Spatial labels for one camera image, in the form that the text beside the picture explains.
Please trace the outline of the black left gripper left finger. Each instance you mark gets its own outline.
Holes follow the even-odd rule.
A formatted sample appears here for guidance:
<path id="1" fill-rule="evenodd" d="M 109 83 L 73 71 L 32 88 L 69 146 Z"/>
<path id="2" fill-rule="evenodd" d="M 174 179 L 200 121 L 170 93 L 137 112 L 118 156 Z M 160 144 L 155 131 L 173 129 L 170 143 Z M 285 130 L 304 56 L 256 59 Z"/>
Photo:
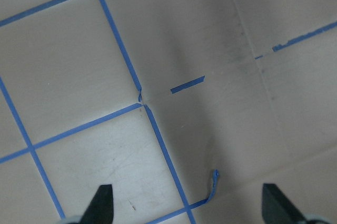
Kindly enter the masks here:
<path id="1" fill-rule="evenodd" d="M 114 219 L 113 188 L 111 184 L 100 185 L 80 223 L 112 224 Z"/>

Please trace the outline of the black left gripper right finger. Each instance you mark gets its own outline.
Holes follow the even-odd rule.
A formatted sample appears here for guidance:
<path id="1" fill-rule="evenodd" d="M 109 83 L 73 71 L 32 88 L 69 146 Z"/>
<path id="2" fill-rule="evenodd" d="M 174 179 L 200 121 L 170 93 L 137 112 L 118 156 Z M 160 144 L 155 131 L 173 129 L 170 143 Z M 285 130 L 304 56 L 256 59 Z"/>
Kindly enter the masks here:
<path id="1" fill-rule="evenodd" d="M 274 183 L 262 186 L 264 223 L 307 223 L 305 216 Z"/>

